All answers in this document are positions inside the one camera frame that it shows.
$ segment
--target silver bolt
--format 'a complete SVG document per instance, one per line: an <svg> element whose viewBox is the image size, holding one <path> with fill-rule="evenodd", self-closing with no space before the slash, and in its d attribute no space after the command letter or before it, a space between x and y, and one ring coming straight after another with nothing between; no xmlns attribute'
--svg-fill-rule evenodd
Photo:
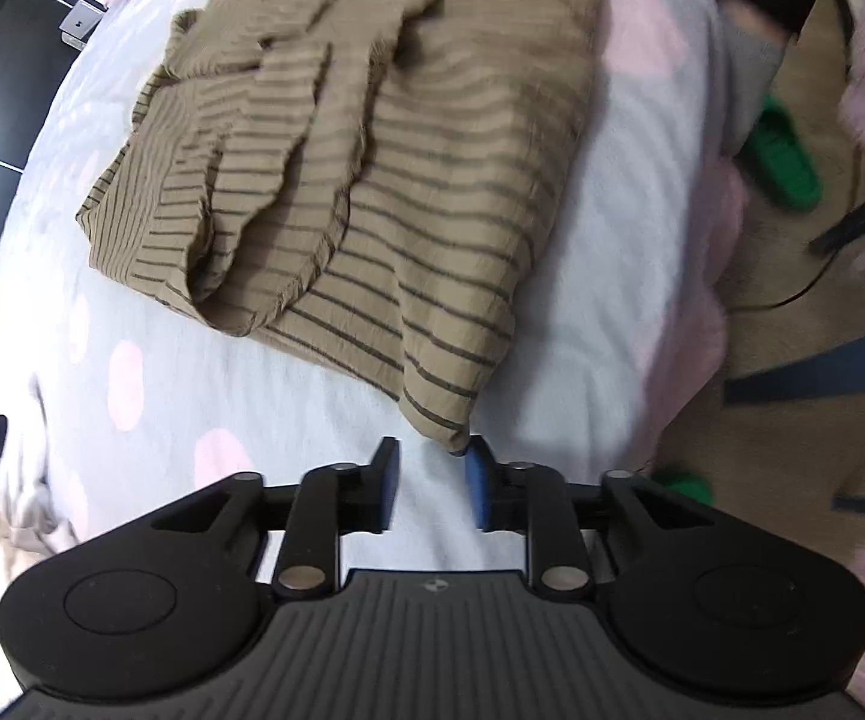
<svg viewBox="0 0 865 720"><path fill-rule="evenodd" d="M575 565L554 565L543 571L540 580L551 590L569 592L586 586L589 574L581 568L576 568Z"/></svg>
<svg viewBox="0 0 865 720"><path fill-rule="evenodd" d="M279 584L290 590L311 590L326 581L326 573L314 565L290 565L279 575Z"/></svg>

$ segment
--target striped garment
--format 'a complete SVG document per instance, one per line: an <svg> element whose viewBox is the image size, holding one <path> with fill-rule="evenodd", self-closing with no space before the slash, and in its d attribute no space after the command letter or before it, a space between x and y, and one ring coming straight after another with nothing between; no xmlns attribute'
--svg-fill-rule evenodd
<svg viewBox="0 0 865 720"><path fill-rule="evenodd" d="M462 450L586 117L598 0L210 0L77 219L89 262Z"/></svg>

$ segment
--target beige carpet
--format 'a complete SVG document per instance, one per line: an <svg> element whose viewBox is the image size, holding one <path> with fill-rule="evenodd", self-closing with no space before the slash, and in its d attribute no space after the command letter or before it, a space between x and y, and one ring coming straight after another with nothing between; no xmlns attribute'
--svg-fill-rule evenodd
<svg viewBox="0 0 865 720"><path fill-rule="evenodd" d="M733 262L720 284L727 307L768 305L798 292L821 261L805 244L845 213L854 149L837 120L845 49L833 0L819 0L789 51L776 94L796 119L824 184L812 213L754 196ZM865 165L860 171L865 185ZM865 190L858 193L865 198ZM742 375L823 351L865 333L865 277L839 261L803 298L733 314L723 374ZM666 430L660 464L679 464L713 485L716 505L772 532L849 560L865 517L833 512L838 490L865 494L865 395L763 406L722 405L722 375Z"/></svg>

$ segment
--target person's leg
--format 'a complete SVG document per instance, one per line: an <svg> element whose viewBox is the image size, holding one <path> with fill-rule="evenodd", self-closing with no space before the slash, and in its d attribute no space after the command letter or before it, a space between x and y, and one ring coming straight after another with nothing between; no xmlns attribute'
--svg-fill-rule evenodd
<svg viewBox="0 0 865 720"><path fill-rule="evenodd" d="M755 124L762 97L816 0L719 0L731 61L730 111L723 151L735 154Z"/></svg>

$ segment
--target bed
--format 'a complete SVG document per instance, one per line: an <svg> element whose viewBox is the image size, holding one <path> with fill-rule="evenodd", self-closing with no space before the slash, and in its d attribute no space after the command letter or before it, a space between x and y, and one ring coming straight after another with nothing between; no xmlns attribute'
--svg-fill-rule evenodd
<svg viewBox="0 0 865 720"><path fill-rule="evenodd" d="M52 504L82 539L239 469L293 483L396 436L392 530L345 538L346 565L520 566L519 536L474 531L462 461L381 392L194 324L86 265L74 213L127 136L170 17L205 1L115 4L33 148L0 243L4 461L40 456ZM577 482L642 467L719 365L708 285L738 227L717 160L712 0L605 0L600 33L594 116L546 253L517 291L512 351L472 421L501 460Z"/></svg>

